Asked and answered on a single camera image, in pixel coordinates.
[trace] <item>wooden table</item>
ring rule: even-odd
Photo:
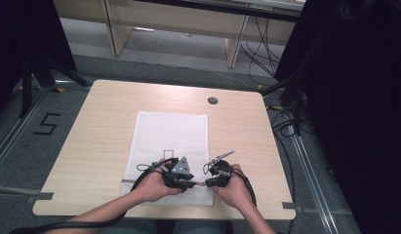
[[[209,104],[208,98],[219,100]],[[229,150],[252,183],[265,219],[292,219],[295,210],[270,123],[258,93],[99,80],[94,83],[41,192],[37,215],[80,215],[119,196],[139,111],[209,116],[210,155]],[[127,216],[243,218],[215,196],[212,207],[137,206]]]

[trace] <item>black stand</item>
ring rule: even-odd
[[[280,103],[282,105],[290,105],[292,100],[295,101],[295,112],[293,117],[293,126],[295,133],[300,136],[300,120],[301,120],[301,101],[302,101],[302,88],[301,83],[307,77],[308,72],[314,67],[314,65],[321,59],[322,53],[325,51],[329,43],[334,37],[335,33],[335,20],[339,15],[340,8],[344,0],[339,0],[333,6],[331,13],[327,15],[326,22],[323,23],[317,34],[313,38],[309,48],[306,50],[303,58],[294,70],[292,75],[279,81],[276,85],[261,91],[262,96],[266,96],[270,93],[277,91],[280,88],[285,87]]]
[[[82,86],[89,86],[87,81],[74,74],[73,72],[65,69],[61,65],[52,61],[49,58],[31,55],[26,56],[23,61],[23,74],[22,74],[22,109],[20,117],[23,117],[32,105],[32,79],[33,73],[42,87],[52,87],[55,85],[55,79],[49,71],[50,68],[60,71],[65,76]]]

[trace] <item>metal bar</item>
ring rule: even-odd
[[[234,6],[217,2],[206,2],[206,1],[196,1],[196,0],[135,0],[135,1],[163,4],[177,7],[186,7],[186,8],[193,8],[193,9],[200,9],[214,12],[223,12],[236,15],[245,15],[245,16],[259,17],[265,19],[302,22],[309,24],[319,24],[322,22],[322,19],[302,18],[297,14],[274,13],[274,12],[269,12],[268,10]]]
[[[41,90],[39,90],[38,94],[35,96],[32,102],[32,106],[29,111],[26,112],[26,114],[22,118],[18,119],[6,138],[0,144],[0,166],[3,164],[6,157],[12,151],[27,124],[36,113],[37,107],[39,106],[40,102],[44,99],[44,97],[49,93],[50,90],[51,88],[42,88]]]
[[[289,126],[289,132],[290,134],[293,134],[295,132],[293,126]],[[328,206],[328,202],[325,199],[324,193],[321,189],[321,186],[319,185],[318,179],[316,178],[316,174],[313,171],[312,164],[310,163],[301,137],[293,135],[292,139],[294,147],[297,150],[301,166],[303,168],[303,173],[307,179],[310,192],[312,193],[316,208],[318,209],[322,223],[324,224],[325,231],[327,234],[338,234],[339,231],[337,229],[337,224],[335,222],[334,216],[332,215],[332,212]]]

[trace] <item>floor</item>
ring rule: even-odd
[[[110,53],[104,24],[71,19],[61,21],[78,67],[77,73],[91,83],[104,78],[251,92],[276,83],[265,71],[254,63],[251,64],[243,51],[239,54],[236,66],[227,68],[224,42],[221,38],[134,30],[121,56],[114,58]],[[249,44],[252,51],[247,48],[246,42],[242,45],[249,53],[256,49],[260,55],[265,53],[259,43]],[[283,47],[271,45],[270,49],[281,57]],[[57,80],[68,81],[56,71],[54,76]],[[36,97],[43,98],[1,164],[0,233],[8,233],[17,227],[67,219],[63,216],[34,215],[30,199],[31,194],[42,188],[88,93],[87,89],[76,84],[60,83],[60,86],[65,88],[63,92],[34,90]],[[281,94],[282,90],[279,90],[265,97],[265,104],[278,106]],[[19,120],[20,101],[21,90],[17,87],[0,114],[0,145]],[[53,121],[58,122],[55,131],[48,136],[35,134],[47,131],[40,123],[49,113],[63,116],[51,116]],[[280,157],[298,211],[293,222],[270,220],[272,227],[283,233],[360,233],[333,172],[329,171],[328,161],[316,132],[311,128],[310,113],[304,112],[303,118],[309,121],[301,124],[300,140],[305,149],[306,161],[298,154],[294,138],[288,136],[291,129],[283,127],[282,123],[287,123],[286,109],[268,110],[267,113],[272,127],[280,124],[280,129],[274,130],[277,130],[275,133],[278,135]],[[309,162],[315,180],[303,169],[303,162]],[[331,212],[332,223],[335,225],[332,229],[325,224],[324,213],[317,202],[319,199],[314,199],[313,186],[310,186],[313,181],[319,185],[322,198]],[[251,233],[244,220],[234,220],[233,227],[236,234]]]

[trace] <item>person's right hand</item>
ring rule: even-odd
[[[238,164],[232,165],[231,168],[241,171]],[[231,174],[230,181],[226,187],[213,186],[213,191],[230,207],[239,209],[240,206],[253,205],[251,195],[243,179],[234,173]]]

